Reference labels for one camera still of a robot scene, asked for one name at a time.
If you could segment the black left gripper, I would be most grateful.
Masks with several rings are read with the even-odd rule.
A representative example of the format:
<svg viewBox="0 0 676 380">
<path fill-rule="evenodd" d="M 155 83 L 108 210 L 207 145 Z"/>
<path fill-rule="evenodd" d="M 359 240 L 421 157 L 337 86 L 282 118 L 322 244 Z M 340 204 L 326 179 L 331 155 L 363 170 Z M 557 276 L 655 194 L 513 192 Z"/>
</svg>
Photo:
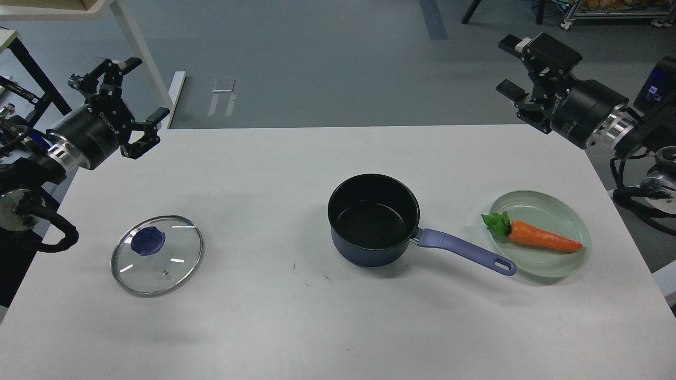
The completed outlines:
<svg viewBox="0 0 676 380">
<path fill-rule="evenodd" d="M 94 170 L 120 147 L 125 158 L 138 159 L 160 142 L 161 122 L 170 115 L 169 108 L 157 108 L 144 122 L 134 116 L 121 98 L 125 75 L 143 64 L 130 57 L 123 62 L 103 59 L 91 72 L 71 74 L 68 86 L 80 93 L 84 101 L 77 110 L 48 129 L 48 158 L 64 170 L 79 166 Z M 143 134 L 129 142 L 132 132 Z"/>
</svg>

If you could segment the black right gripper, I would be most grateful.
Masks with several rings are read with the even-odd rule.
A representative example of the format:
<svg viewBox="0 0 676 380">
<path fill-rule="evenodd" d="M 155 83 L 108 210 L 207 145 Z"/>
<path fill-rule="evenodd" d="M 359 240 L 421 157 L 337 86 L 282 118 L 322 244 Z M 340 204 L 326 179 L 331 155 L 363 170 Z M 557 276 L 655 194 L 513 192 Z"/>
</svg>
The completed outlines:
<svg viewBox="0 0 676 380">
<path fill-rule="evenodd" d="M 541 32 L 532 39 L 509 34 L 498 47 L 521 60 L 533 83 L 533 93 L 531 96 L 507 79 L 496 90 L 512 101 L 519 120 L 539 132 L 556 132 L 586 149 L 608 116 L 628 103 L 626 96 L 601 82 L 572 75 L 581 54 L 550 34 Z"/>
</svg>

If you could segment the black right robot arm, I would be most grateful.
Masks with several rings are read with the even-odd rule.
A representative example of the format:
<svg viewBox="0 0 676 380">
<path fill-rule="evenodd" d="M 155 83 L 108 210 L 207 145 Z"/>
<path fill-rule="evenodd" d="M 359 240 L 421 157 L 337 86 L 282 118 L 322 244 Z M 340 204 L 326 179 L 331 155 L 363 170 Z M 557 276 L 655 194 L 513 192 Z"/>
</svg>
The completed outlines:
<svg viewBox="0 0 676 380">
<path fill-rule="evenodd" d="M 533 84 L 532 91 L 509 80 L 496 87 L 517 118 L 580 149 L 609 147 L 615 204 L 674 235 L 660 223 L 674 218 L 674 57 L 657 62 L 630 103 L 597 80 L 577 79 L 572 71 L 581 55 L 545 32 L 533 39 L 509 34 L 498 45 L 521 61 Z"/>
</svg>

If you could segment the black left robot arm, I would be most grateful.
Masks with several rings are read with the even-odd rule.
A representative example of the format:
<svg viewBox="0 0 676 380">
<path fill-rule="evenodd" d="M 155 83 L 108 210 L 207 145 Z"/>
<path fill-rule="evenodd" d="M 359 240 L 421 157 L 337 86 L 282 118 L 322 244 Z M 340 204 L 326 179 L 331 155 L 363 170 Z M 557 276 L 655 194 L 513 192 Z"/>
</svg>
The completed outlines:
<svg viewBox="0 0 676 380">
<path fill-rule="evenodd" d="M 2 158 L 16 151 L 26 156 L 2 164 L 2 244 L 36 252 L 64 252 L 77 243 L 77 228 L 58 214 L 57 202 L 44 184 L 61 184 L 80 167 L 94 170 L 116 151 L 138 159 L 160 142 L 158 130 L 169 109 L 157 108 L 137 122 L 121 97 L 123 77 L 142 65 L 104 59 L 85 75 L 71 75 L 68 84 L 84 97 L 53 127 L 40 132 L 2 108 Z"/>
</svg>

